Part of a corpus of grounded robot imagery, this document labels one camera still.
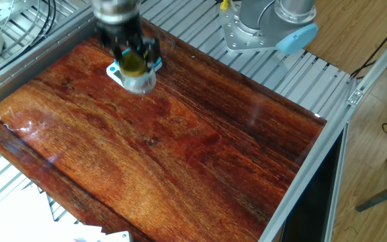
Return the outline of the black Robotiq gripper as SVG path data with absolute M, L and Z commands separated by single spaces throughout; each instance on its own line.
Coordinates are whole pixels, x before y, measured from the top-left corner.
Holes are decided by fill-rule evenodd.
M 122 51 L 128 48 L 143 47 L 143 56 L 147 69 L 152 69 L 161 57 L 159 39 L 156 37 L 142 37 L 141 18 L 134 16 L 126 22 L 107 24 L 97 21 L 97 39 L 106 48 L 110 49 L 116 62 L 122 60 Z

